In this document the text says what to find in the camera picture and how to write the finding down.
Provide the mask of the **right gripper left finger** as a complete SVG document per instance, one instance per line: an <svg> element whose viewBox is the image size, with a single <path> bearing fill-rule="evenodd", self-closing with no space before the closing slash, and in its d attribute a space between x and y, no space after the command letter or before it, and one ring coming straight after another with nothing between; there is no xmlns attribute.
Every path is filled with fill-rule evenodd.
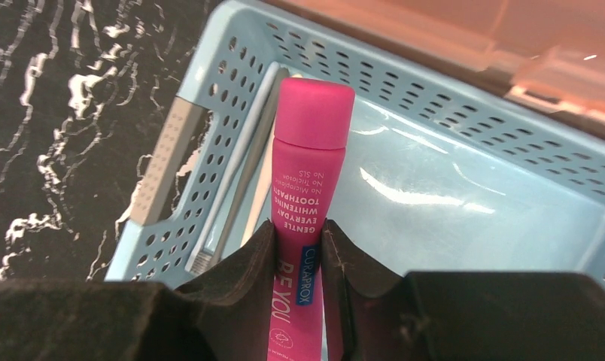
<svg viewBox="0 0 605 361"><path fill-rule="evenodd" d="M264 360L275 228L176 289L156 282L0 283L0 360Z"/></svg>

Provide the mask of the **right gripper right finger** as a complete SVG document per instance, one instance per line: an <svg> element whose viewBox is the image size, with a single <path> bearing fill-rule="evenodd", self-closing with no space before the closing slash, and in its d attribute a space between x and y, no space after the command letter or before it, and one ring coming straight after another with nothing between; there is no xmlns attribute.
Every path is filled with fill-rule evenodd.
<svg viewBox="0 0 605 361"><path fill-rule="evenodd" d="M605 289L570 272L399 275L321 234L331 360L605 360Z"/></svg>

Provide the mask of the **light blue plastic basket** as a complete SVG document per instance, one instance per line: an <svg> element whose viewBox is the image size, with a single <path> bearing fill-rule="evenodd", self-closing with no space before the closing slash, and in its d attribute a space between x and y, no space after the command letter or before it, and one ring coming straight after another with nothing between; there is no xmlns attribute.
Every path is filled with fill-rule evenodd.
<svg viewBox="0 0 605 361"><path fill-rule="evenodd" d="M605 289L605 141L257 1L208 18L107 281L199 276L188 257L274 62L354 90L324 223L391 271L570 272ZM211 268L243 247L258 174Z"/></svg>

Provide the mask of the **salmon plastic toolbox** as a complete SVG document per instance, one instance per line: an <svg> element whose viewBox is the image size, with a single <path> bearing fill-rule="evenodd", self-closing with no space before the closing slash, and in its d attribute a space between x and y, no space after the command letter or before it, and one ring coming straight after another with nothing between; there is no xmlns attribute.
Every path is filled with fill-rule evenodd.
<svg viewBox="0 0 605 361"><path fill-rule="evenodd" d="M605 1L275 6L605 140Z"/></svg>

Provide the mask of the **white toothbrush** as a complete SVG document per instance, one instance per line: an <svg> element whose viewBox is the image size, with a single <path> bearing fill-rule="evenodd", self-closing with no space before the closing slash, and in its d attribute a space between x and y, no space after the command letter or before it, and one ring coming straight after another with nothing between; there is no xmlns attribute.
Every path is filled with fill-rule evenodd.
<svg viewBox="0 0 605 361"><path fill-rule="evenodd" d="M272 158L270 156L273 142L273 123L275 119L275 108L278 100L280 84L286 77L290 77L290 72L286 68L280 68L276 75L272 88L268 94L265 106L259 116L259 122L252 138L251 147L243 168L246 174L246 183L253 177L256 169L259 168L257 186L251 198L250 211L242 235L241 246L244 246L259 220L260 212L266 201L269 187L271 185L271 166Z"/></svg>

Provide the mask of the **pink toothpaste tube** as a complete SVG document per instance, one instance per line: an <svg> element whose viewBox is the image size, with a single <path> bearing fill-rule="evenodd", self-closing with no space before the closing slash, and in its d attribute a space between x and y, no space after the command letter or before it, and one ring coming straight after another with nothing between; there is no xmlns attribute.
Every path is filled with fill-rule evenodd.
<svg viewBox="0 0 605 361"><path fill-rule="evenodd" d="M268 360L321 358L321 230L342 170L354 100L346 85L298 77L281 83L272 143L277 261Z"/></svg>

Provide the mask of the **grey toothbrush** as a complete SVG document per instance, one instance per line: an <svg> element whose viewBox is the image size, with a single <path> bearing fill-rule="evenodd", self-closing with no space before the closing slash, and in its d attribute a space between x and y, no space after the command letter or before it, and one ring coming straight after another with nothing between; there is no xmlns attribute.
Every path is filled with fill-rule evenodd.
<svg viewBox="0 0 605 361"><path fill-rule="evenodd" d="M210 213L205 221L196 246L188 257L185 270L192 275L200 275L220 261L226 243L233 230L234 223L242 206L245 193L254 175L259 161L272 132L275 119L276 103L283 79L289 71L278 62L270 64L262 83L259 86L254 102L245 119L245 124L230 155L228 165L223 173L221 183L212 203ZM228 215L220 232L214 251L205 249L218 212L233 181L237 179L236 190L230 204Z"/></svg>

